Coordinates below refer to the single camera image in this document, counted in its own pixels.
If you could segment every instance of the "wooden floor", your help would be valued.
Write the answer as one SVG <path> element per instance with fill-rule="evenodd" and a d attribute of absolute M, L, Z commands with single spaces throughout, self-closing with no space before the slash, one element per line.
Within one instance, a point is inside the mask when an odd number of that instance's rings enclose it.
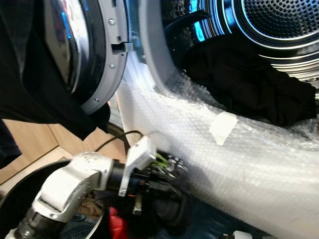
<path fill-rule="evenodd" d="M 34 170 L 61 158 L 72 158 L 81 152 L 95 151 L 113 136 L 96 129 L 84 141 L 59 124 L 33 124 L 6 120 L 22 155 L 0 170 L 0 192 L 7 193 L 18 181 Z M 116 139 L 99 153 L 125 162 L 123 141 Z"/>

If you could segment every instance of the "green wire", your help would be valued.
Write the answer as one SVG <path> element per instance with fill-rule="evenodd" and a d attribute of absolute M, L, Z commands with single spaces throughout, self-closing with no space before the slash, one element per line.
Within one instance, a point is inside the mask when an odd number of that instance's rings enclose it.
<path fill-rule="evenodd" d="M 161 156 L 159 153 L 156 154 L 156 157 L 159 158 L 161 161 L 163 161 L 163 163 L 165 165 L 168 164 L 168 161 L 163 156 Z"/>
<path fill-rule="evenodd" d="M 161 163 L 161 162 L 158 162 L 158 161 L 155 161 L 154 163 L 152 163 L 152 166 L 162 166 L 162 167 L 166 167 L 165 164 Z"/>

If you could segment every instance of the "white plastic clip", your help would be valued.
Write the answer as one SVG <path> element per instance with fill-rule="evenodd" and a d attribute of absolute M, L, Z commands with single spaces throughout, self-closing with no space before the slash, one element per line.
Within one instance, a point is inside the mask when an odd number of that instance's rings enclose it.
<path fill-rule="evenodd" d="M 127 162 L 125 164 L 119 196 L 125 197 L 132 171 L 137 168 L 143 170 L 151 162 L 156 160 L 156 147 L 151 139 L 144 136 L 133 147 L 129 149 Z"/>
<path fill-rule="evenodd" d="M 234 235 L 235 239 L 253 239 L 251 234 L 244 233 L 244 232 L 241 232 L 241 231 L 235 231 L 233 235 Z"/>

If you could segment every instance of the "wooden cabinet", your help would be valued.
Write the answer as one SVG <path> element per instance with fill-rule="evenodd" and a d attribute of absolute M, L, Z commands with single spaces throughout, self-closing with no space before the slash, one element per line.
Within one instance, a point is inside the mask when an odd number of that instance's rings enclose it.
<path fill-rule="evenodd" d="M 97 128 L 82 141 L 59 124 L 35 124 L 13 120 L 4 120 L 4 122 L 22 155 L 7 167 L 0 169 L 0 185 L 57 147 L 63 148 L 72 156 L 81 152 L 95 151 L 113 137 Z M 119 139 L 105 145 L 99 152 L 121 162 L 125 162 L 126 159 L 124 143 Z"/>
<path fill-rule="evenodd" d="M 22 155 L 0 170 L 0 184 L 58 146 L 47 124 L 4 120 Z"/>

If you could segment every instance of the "gray plastic part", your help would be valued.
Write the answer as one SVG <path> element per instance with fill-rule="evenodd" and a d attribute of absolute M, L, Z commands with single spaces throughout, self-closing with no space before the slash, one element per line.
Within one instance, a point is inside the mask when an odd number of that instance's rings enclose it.
<path fill-rule="evenodd" d="M 140 1 L 139 22 L 146 63 L 158 89 L 168 92 L 169 79 L 177 69 L 166 44 L 160 0 Z"/>
<path fill-rule="evenodd" d="M 119 86 L 125 69 L 127 52 L 112 50 L 112 44 L 128 41 L 127 19 L 123 1 L 112 7 L 111 1 L 99 0 L 105 28 L 106 60 L 100 85 L 81 107 L 90 115 L 107 103 Z"/>

